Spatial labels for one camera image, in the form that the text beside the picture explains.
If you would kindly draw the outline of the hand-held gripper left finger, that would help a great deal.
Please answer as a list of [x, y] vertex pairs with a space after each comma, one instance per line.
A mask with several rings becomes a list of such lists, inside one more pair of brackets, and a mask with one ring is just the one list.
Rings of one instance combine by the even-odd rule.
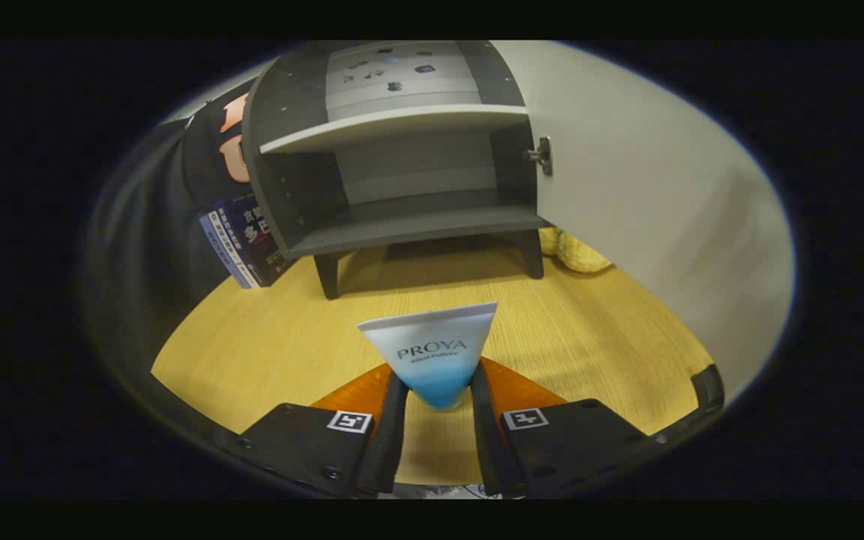
[[377, 498], [395, 487], [410, 388], [387, 364], [310, 404], [279, 403], [214, 444], [240, 464], [322, 498]]

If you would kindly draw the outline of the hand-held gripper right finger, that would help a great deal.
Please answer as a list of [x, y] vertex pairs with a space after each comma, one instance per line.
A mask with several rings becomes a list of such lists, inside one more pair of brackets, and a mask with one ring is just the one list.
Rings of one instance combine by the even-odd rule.
[[470, 383], [487, 495], [582, 498], [645, 464], [654, 438], [596, 399], [569, 402], [481, 358]]

